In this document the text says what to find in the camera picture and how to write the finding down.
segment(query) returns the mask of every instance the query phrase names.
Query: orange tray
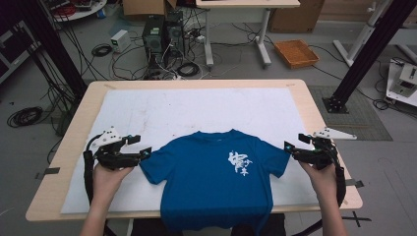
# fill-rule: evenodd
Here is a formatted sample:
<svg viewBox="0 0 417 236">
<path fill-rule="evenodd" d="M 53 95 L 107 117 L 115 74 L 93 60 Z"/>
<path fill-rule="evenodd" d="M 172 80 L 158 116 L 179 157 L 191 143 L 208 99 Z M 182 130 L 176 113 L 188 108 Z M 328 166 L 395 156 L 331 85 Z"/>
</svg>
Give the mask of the orange tray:
<svg viewBox="0 0 417 236">
<path fill-rule="evenodd" d="M 301 39 L 278 41 L 274 47 L 291 69 L 312 66 L 319 61 L 316 53 Z"/>
</svg>

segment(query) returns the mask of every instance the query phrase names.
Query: computer tower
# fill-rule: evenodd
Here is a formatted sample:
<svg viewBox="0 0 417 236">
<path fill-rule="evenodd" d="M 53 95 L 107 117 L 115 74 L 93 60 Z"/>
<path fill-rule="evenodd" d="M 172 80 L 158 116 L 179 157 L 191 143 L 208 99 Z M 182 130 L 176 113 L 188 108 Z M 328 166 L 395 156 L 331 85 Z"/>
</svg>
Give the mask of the computer tower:
<svg viewBox="0 0 417 236">
<path fill-rule="evenodd" d="M 170 47 L 170 56 L 182 57 L 185 51 L 183 12 L 171 11 L 166 18 L 166 28 Z"/>
<path fill-rule="evenodd" d="M 162 15 L 149 15 L 142 33 L 149 68 L 165 68 L 169 57 L 165 19 Z"/>
</svg>

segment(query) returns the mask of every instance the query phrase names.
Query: floor mat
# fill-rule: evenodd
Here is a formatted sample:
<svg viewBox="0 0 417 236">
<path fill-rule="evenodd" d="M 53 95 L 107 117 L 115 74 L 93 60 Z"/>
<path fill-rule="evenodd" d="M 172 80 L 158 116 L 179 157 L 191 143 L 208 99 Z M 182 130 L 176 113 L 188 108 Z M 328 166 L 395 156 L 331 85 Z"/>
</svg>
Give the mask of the floor mat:
<svg viewBox="0 0 417 236">
<path fill-rule="evenodd" d="M 386 130 L 371 104 L 355 90 L 346 103 L 348 114 L 328 113 L 322 98 L 333 95 L 337 87 L 308 87 L 315 100 L 320 113 L 329 128 L 356 135 L 359 141 L 392 141 L 392 137 Z"/>
</svg>

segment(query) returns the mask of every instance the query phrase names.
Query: desk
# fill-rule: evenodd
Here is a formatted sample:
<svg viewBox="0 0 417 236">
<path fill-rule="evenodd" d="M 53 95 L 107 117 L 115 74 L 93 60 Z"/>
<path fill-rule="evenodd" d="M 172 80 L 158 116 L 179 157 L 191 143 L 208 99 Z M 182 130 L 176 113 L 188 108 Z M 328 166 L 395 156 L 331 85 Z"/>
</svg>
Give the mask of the desk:
<svg viewBox="0 0 417 236">
<path fill-rule="evenodd" d="M 214 64 L 209 41 L 209 24 L 221 22 L 262 23 L 260 35 L 255 38 L 255 42 L 261 52 L 265 68 L 270 65 L 270 59 L 264 45 L 270 8 L 292 8 L 300 6 L 300 2 L 298 0 L 197 0 L 196 3 L 198 7 L 208 9 L 206 11 L 205 53 L 206 64 L 209 68 L 211 68 Z"/>
<path fill-rule="evenodd" d="M 84 150 L 106 93 L 111 89 L 222 89 L 222 88 L 288 88 L 300 113 L 305 130 L 312 134 L 325 122 L 301 80 L 225 80 L 225 81 L 137 81 L 94 82 L 89 85 L 68 131 L 58 148 L 50 168 L 60 167 L 58 174 L 46 175 L 27 212 L 29 221 L 84 219 L 84 213 L 62 214 L 61 207 L 69 189 L 75 165 Z M 346 169 L 346 179 L 350 175 Z M 355 187 L 347 187 L 342 208 L 359 208 L 362 200 Z M 273 212 L 318 210 L 318 206 L 274 206 Z M 160 217 L 156 211 L 111 212 L 109 218 Z"/>
</svg>

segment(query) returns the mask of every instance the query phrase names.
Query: table leg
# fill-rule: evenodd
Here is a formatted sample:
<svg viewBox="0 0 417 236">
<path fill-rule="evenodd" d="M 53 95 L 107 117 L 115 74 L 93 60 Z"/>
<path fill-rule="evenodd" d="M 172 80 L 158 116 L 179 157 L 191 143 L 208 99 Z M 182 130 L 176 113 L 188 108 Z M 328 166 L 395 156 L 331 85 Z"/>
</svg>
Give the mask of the table leg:
<svg viewBox="0 0 417 236">
<path fill-rule="evenodd" d="M 209 42 L 209 10 L 206 11 L 206 37 L 205 37 L 205 54 L 206 54 L 206 65 L 208 70 L 214 65 L 212 60 L 211 44 Z"/>
<path fill-rule="evenodd" d="M 264 39 L 265 39 L 265 34 L 267 32 L 269 14 L 270 14 L 270 8 L 266 8 L 264 12 L 264 18 L 262 20 L 261 34 L 259 36 L 256 36 L 255 38 L 258 49 L 260 50 L 262 59 L 264 61 L 264 68 L 271 64 L 268 53 L 267 53 L 267 49 L 265 48 L 265 45 L 264 45 Z"/>
<path fill-rule="evenodd" d="M 349 51 L 347 51 L 339 40 L 334 40 L 333 44 L 336 49 L 339 51 L 340 55 L 343 57 L 344 61 L 349 67 L 355 62 L 355 58 L 359 53 L 359 50 L 362 46 L 368 41 L 371 34 L 374 32 L 375 26 L 377 24 L 380 15 L 384 12 L 384 9 L 387 7 L 389 1 L 384 0 L 380 3 L 375 12 L 372 14 L 371 18 L 368 20 L 367 24 L 362 28 L 361 33 L 359 33 L 358 38 L 352 44 Z"/>
</svg>

